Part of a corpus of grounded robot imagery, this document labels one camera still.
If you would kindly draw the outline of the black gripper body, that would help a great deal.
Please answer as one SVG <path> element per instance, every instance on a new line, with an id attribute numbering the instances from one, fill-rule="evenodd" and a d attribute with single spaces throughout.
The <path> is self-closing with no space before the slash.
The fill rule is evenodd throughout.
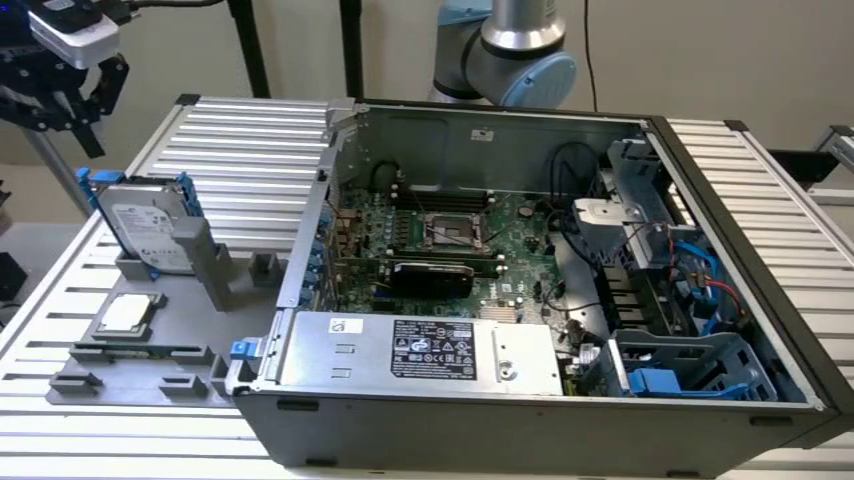
<path id="1" fill-rule="evenodd" d="M 1 87 L 24 95 L 48 92 L 44 101 L 52 116 L 73 116 L 71 101 L 88 76 L 73 68 L 33 38 L 28 14 L 23 9 L 1 10 Z"/>

